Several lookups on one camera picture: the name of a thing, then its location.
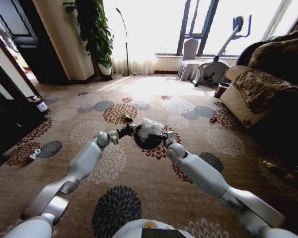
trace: floor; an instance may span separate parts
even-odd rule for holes
[[[150,118],[174,130],[176,140],[216,168],[233,187],[253,192],[287,217],[298,234],[298,185],[270,173],[262,160],[283,165],[244,131],[213,97],[215,88],[194,87],[175,75],[118,76],[113,81],[35,85],[51,113],[47,120],[6,152],[0,167],[0,237],[21,222],[19,215],[47,183],[61,178],[69,161],[100,130]],[[218,116],[216,123],[209,119]],[[26,157],[41,148],[33,162]],[[130,137],[110,144],[92,174],[68,196],[69,208],[53,237],[111,237],[139,218],[155,219],[198,238],[250,237],[238,211],[201,192],[163,146],[146,151]]]

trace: bottle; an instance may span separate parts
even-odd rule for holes
[[[50,113],[50,109],[49,107],[45,104],[45,102],[43,101],[42,98],[40,98],[39,96],[31,96],[28,97],[30,102],[33,102],[34,105],[36,105],[37,109],[43,114],[43,115],[47,115],[48,113]]]

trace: white curtain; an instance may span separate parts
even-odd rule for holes
[[[131,73],[153,74],[154,49],[157,36],[154,35],[154,9],[156,5],[148,0],[105,0],[104,8],[108,27],[113,31],[113,71],[127,72],[126,34],[124,23],[116,8],[124,17],[128,34],[128,58]]]

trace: red toy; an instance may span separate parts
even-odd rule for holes
[[[218,118],[216,116],[212,116],[212,118],[210,118],[210,122],[215,123],[218,120]]]

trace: carpet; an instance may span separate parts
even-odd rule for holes
[[[233,187],[249,190],[283,215],[298,234],[298,184],[270,173],[262,160],[284,164],[256,143],[219,99],[215,87],[194,87],[175,75],[117,77],[85,85],[35,85],[51,113],[43,124],[6,152],[0,167],[0,237],[46,184],[100,130],[125,126],[123,113],[150,118],[174,130],[176,141],[216,168]],[[218,116],[216,123],[209,119]],[[250,237],[238,211],[199,191],[160,146],[147,151],[130,137],[110,144],[92,174],[68,196],[68,210],[54,229],[57,238],[107,238],[126,222],[155,219],[197,238]],[[40,156],[28,163],[35,148]]]

